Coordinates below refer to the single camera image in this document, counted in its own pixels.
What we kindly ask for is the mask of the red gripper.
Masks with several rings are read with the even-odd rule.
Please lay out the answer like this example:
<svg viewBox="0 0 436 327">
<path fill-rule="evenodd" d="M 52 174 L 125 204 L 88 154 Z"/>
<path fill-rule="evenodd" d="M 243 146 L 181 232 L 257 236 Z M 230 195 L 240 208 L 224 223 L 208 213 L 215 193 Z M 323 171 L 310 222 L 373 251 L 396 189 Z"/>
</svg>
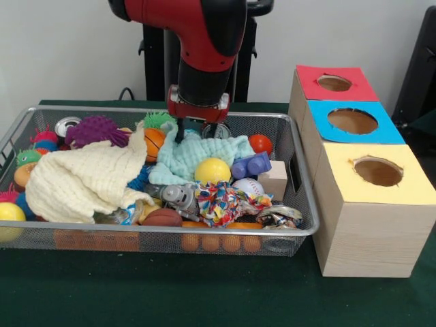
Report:
<svg viewBox="0 0 436 327">
<path fill-rule="evenodd" d="M 167 98 L 168 112 L 177 118 L 176 143 L 181 143 L 185 136 L 185 118 L 203 120 L 208 123 L 209 130 L 206 133 L 207 138 L 219 138 L 219 124 L 225 121 L 229 107 L 230 96 L 224 93 L 218 104 L 214 106 L 194 106 L 186 102 L 178 94 L 178 85 L 172 84 L 168 90 Z"/>
</svg>

